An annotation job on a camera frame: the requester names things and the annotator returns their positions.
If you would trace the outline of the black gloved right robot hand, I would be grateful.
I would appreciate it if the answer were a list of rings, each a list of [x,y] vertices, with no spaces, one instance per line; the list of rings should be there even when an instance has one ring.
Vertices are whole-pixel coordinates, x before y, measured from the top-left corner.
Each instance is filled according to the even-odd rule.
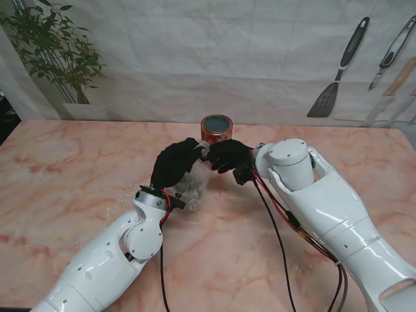
[[[212,164],[211,170],[224,174],[247,163],[252,150],[238,140],[223,140],[210,146],[205,159]]]

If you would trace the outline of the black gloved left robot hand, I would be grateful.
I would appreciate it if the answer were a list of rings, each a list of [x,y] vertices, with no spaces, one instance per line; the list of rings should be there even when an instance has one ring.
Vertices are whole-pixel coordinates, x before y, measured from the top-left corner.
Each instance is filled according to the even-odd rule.
[[[156,190],[178,184],[193,164],[200,158],[205,148],[194,138],[169,145],[157,156],[151,175],[151,186]]]

